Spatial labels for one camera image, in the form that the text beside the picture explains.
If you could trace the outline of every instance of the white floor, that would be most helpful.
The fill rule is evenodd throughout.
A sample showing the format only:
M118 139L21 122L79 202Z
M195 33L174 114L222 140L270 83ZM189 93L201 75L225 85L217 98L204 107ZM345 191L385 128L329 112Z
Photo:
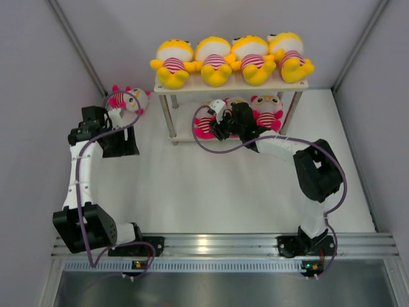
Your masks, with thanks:
M285 94L286 107L290 98ZM127 114L126 119L131 120L132 116ZM135 221L144 233L297 230L304 197L293 166L246 149L214 155L195 143L173 146L157 98L135 125L135 133L141 155L103 159L100 168L100 204L117 223ZM335 230L373 232L374 225L330 90L304 92L288 135L311 141L326 139L345 170L348 195L344 205L330 216ZM206 142L205 145L226 149L236 143ZM332 203L338 198L339 194L332 198Z

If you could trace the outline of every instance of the pink plush toy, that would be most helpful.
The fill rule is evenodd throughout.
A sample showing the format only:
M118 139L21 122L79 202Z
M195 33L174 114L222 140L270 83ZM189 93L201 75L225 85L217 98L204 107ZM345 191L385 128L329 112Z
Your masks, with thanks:
M204 104L208 106L210 103L211 101L206 101ZM201 139L214 139L215 136L210 132L210 122L214 120L216 116L210 115L207 113L207 110L207 108L200 110L194 119L196 125L194 134Z
M114 85L112 87L112 91L119 91L120 87L118 85ZM138 101L141 105L141 115L145 112L146 107L148 106L148 97L151 95L150 91L143 91L140 88L131 88L130 86L127 86L125 88L125 91L130 92L133 96L138 98ZM113 108L120 107L122 109L127 109L130 112L135 112L136 114L138 113L138 105L130 95L127 95L125 93L117 93L114 94L110 99L109 99L109 105Z
M284 113L279 97L274 95L252 96L251 106L258 125L271 128L276 132L280 130L280 118Z

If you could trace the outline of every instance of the striped plush toy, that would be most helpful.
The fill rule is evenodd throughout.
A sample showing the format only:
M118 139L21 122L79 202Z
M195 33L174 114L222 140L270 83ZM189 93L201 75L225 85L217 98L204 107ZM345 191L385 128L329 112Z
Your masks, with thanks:
M119 90L120 90L120 87L116 84L112 87L112 92L119 91ZM125 91L128 91L129 93L131 93L133 96L135 96L138 99L139 104L141 105L141 115L142 115L145 112L146 107L148 107L148 97L151 95L151 92L141 90L140 88L131 88L130 86L127 86L125 88ZM136 114L138 114L139 112L138 105L135 99L126 93L115 93L109 99L109 105L113 108L120 107L130 112L135 112Z
M244 80L250 85L263 84L276 67L274 56L268 54L268 44L258 36L235 38L231 51L236 56L231 68L241 70Z
M189 78L189 73L197 68L193 60L193 49L185 40L167 40L158 48L156 59L151 67L157 70L160 83L167 88L177 90Z
M304 44L297 34L291 32L270 34L267 40L269 53L274 55L284 81L295 83L314 72L311 60L303 57Z
M209 105L212 101L206 101L204 104ZM210 115L206 109L199 111L194 119L196 125L194 134L201 139L214 139L215 136L210 132L210 122L216 118L215 115Z
M280 118L284 113L279 97L274 95L253 96L251 97L251 107L259 126L268 127L276 132L280 130Z
M230 43L216 36L202 40L196 47L195 60L203 80L210 86L222 86L231 75L230 64L236 56L231 53Z

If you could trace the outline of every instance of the white wall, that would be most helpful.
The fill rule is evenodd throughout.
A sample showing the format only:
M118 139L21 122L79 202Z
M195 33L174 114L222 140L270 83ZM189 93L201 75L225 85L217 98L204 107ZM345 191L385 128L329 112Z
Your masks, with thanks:
M409 2L394 0L342 84L337 101L381 230L409 272Z
M109 90L118 83L150 89L149 62L170 38L194 46L210 35L229 40L294 31L316 65L311 86L330 87L378 0L59 0L96 72Z
M66 196L67 135L101 100L45 1L1 1L0 29L0 305L26 307Z

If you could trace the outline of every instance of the robotic arm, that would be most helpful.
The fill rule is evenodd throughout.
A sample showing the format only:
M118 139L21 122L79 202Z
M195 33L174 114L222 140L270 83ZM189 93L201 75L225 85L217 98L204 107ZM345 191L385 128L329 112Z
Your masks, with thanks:
M98 205L97 191L98 169L103 158L139 155L134 128L98 139L85 148L80 157L81 150L90 139L123 126L120 109L107 112L102 107L84 107L82 117L83 121L78 128L72 129L68 135L71 145L70 185L62 211L54 213L52 222L72 253L85 251L78 215L78 200L81 199L90 249L141 241L141 231L135 223L118 224ZM81 168L79 174L76 174L79 159ZM79 183L80 198L76 183Z
M285 138L266 127L257 126L252 109L246 103L235 104L230 111L223 100L214 100L209 113L216 115L210 123L210 131L219 141L237 135L242 143L248 143L247 148L294 165L298 183L306 196L306 207L298 234L277 238L280 254L287 258L319 256L321 251L327 256L333 255L334 239L328 235L325 223L326 199L338 192L343 178L336 165L320 151L324 150L336 160L330 145L323 139L309 143Z

